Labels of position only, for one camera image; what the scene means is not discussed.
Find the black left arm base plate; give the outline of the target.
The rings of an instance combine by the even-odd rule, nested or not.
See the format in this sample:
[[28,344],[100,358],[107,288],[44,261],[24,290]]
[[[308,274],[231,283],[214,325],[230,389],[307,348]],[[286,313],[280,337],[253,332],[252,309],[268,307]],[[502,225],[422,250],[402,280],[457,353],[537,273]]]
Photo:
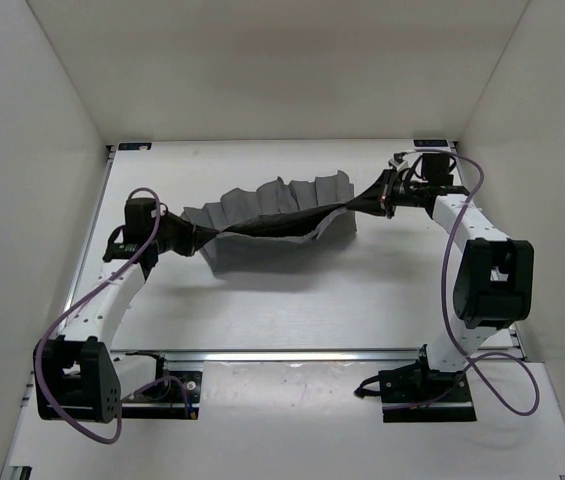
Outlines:
[[124,419],[196,420],[203,367],[182,363],[164,353],[135,351],[113,355],[121,385]]

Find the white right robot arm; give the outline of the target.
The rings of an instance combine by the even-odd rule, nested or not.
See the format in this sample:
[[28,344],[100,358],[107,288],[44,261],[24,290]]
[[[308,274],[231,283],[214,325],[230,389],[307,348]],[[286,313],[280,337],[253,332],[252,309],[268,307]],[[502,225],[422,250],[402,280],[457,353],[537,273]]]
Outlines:
[[411,391],[433,400],[491,336],[528,317],[534,249],[498,229],[475,205],[477,187],[456,183],[450,167],[464,157],[438,149],[399,152],[350,210],[391,218],[399,208],[419,208],[448,235],[442,260],[444,331],[424,348],[426,366],[410,376]]

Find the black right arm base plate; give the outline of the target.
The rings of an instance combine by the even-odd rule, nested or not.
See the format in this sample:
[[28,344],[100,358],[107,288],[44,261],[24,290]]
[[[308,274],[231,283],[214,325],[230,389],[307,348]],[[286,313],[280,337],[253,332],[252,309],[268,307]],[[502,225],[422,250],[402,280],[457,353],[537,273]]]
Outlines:
[[468,423],[477,420],[465,374],[429,366],[426,349],[411,364],[380,370],[354,390],[357,398],[379,398],[384,423]]

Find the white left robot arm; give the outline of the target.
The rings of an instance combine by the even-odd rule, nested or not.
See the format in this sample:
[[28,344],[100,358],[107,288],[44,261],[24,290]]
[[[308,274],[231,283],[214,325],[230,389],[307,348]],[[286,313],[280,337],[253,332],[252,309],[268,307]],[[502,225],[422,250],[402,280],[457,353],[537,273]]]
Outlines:
[[153,198],[127,200],[124,222],[109,235],[96,284],[61,316],[33,354],[38,414],[74,427],[108,423],[124,401],[186,389],[155,353],[114,356],[111,344],[133,298],[161,255],[191,257],[218,235],[168,211]]

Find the grey pleated skirt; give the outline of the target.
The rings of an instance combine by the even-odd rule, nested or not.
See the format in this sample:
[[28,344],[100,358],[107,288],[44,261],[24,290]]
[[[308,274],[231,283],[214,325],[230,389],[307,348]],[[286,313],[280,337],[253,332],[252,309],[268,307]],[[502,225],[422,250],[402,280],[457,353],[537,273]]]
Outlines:
[[312,181],[277,178],[254,191],[234,188],[219,201],[186,207],[182,218],[218,232],[201,248],[216,275],[270,267],[315,250],[319,243],[348,242],[356,234],[349,176],[339,170]]

